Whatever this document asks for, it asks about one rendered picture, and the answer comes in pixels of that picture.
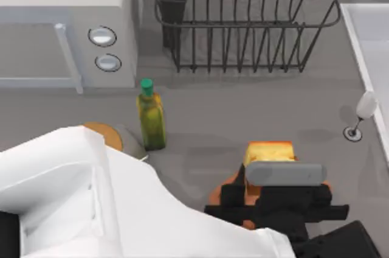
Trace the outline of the large round microwave knob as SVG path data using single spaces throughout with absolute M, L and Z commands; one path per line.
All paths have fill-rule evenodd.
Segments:
M 112 29 L 106 26 L 99 26 L 88 30 L 88 39 L 96 46 L 109 47 L 116 43 L 117 35 Z

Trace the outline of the white sink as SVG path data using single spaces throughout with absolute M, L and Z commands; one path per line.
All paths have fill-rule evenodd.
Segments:
M 389 166 L 389 3 L 340 5 L 360 77 L 374 92 L 374 121 Z

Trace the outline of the yellow bread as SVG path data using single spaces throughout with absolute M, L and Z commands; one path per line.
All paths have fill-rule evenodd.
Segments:
M 243 166 L 246 168 L 256 161 L 297 161 L 291 141 L 250 141 L 248 143 Z M 260 197 L 261 187 L 250 184 L 245 178 L 245 204 L 254 205 Z

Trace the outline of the orange plate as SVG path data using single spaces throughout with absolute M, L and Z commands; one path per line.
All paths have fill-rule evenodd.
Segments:
M 306 224 L 330 220 L 332 192 L 316 186 L 257 186 L 254 180 L 265 173 L 241 165 L 239 170 L 210 195 L 204 212 L 246 229 L 271 228 L 298 239 L 307 235 Z

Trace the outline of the green bottle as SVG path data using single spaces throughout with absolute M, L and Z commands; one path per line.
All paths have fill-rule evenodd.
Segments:
M 166 147 L 164 109 L 160 94 L 154 91 L 150 78 L 140 81 L 140 94 L 137 96 L 137 109 L 143 146 L 146 151 L 161 150 Z

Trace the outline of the small round microwave knob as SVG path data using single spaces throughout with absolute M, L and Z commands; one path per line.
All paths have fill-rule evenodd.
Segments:
M 122 67 L 122 61 L 114 54 L 104 54 L 95 58 L 95 65 L 103 72 L 116 72 Z

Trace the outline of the pale grey rounded box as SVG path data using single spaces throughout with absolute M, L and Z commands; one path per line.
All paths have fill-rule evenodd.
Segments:
M 326 175 L 320 164 L 260 161 L 246 167 L 246 179 L 254 186 L 319 186 Z

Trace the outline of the round wooden coaster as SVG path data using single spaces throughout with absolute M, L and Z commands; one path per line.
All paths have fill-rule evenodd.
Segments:
M 119 132 L 108 124 L 101 122 L 85 122 L 84 127 L 93 130 L 101 134 L 105 139 L 105 144 L 112 147 L 120 152 L 123 151 L 123 141 Z

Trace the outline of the microwave oven door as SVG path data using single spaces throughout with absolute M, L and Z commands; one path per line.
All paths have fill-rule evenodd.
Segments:
M 54 29 L 66 25 L 79 70 L 73 21 L 67 7 L 0 5 L 0 88 L 75 89 Z

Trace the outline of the pale microwave oven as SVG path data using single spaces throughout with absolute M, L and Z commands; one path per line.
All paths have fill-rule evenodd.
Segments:
M 143 0 L 0 0 L 0 5 L 67 7 L 72 14 L 78 67 L 86 88 L 132 88 L 136 81 L 138 39 Z M 99 47 L 88 39 L 88 30 L 99 26 L 112 29 L 117 41 Z M 103 72 L 95 58 L 114 54 L 122 61 L 116 72 Z

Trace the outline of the clear wine glass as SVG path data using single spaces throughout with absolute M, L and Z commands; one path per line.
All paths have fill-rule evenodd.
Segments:
M 373 91 L 366 91 L 360 98 L 356 106 L 357 122 L 352 127 L 345 127 L 343 130 L 343 136 L 345 139 L 351 142 L 359 142 L 362 140 L 362 131 L 359 129 L 361 122 L 371 118 L 376 109 L 378 103 Z

